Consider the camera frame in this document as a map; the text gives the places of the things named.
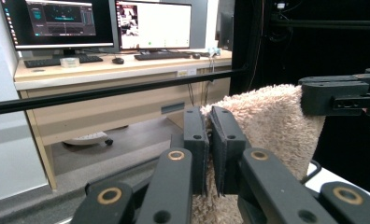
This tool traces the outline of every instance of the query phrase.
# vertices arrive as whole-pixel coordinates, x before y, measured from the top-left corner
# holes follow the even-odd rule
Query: brass screw insert
[[[269,158],[266,153],[261,151],[251,152],[251,157],[258,161],[266,161]]]
[[[172,161],[180,161],[185,158],[185,154],[181,151],[171,151],[168,153],[168,159]]]
[[[363,197],[361,197],[361,195],[353,189],[336,187],[334,188],[333,192],[336,198],[342,200],[345,203],[351,203],[355,205],[360,205],[363,203]]]
[[[120,189],[109,188],[109,189],[104,189],[103,191],[100,192],[100,194],[98,194],[97,201],[100,204],[110,204],[110,203],[117,202],[120,198],[121,198]]]

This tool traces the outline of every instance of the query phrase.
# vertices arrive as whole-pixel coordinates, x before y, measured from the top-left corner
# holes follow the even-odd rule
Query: gray floor
[[[171,134],[182,130],[171,120],[159,118],[106,133],[114,140],[112,146],[53,145],[57,190],[43,187],[0,201],[0,223],[54,224],[65,220],[84,200],[85,185],[104,176],[120,173],[123,182],[131,186],[138,183],[153,174],[153,159],[169,148]]]

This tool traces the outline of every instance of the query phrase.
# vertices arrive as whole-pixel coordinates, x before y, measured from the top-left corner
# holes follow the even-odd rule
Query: wooden desk
[[[177,71],[197,69],[197,75],[209,71],[208,58],[137,61],[133,55],[121,55],[122,65],[112,63],[114,56],[101,56],[101,63],[83,63],[77,68],[61,66],[28,69],[19,62],[14,81],[21,98],[93,90],[152,80],[173,78]],[[231,68],[232,53],[223,51],[214,62],[215,71]],[[208,103],[229,93],[230,78],[215,80],[208,86]],[[195,105],[204,102],[206,82],[193,83]],[[164,113],[172,105],[177,111]],[[192,106],[188,85],[142,91],[73,104],[28,110],[27,115],[50,185],[57,188],[51,156],[51,144],[82,135],[102,132],[160,116],[182,120],[183,107]]]

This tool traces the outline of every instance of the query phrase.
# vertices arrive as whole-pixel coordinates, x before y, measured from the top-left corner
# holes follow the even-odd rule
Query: fluffy towel
[[[301,86],[265,87],[214,105],[233,113],[253,147],[271,150],[297,179],[306,175],[325,117],[304,116]],[[207,114],[213,105],[201,108]],[[192,223],[242,223],[237,196],[218,197],[211,160],[207,171],[208,197],[193,196]]]

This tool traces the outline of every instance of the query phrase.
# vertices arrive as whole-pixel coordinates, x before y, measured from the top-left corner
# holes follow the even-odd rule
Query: computer monitor
[[[115,1],[118,41],[125,49],[188,49],[189,4]]]
[[[107,0],[0,0],[14,49],[113,48]]]

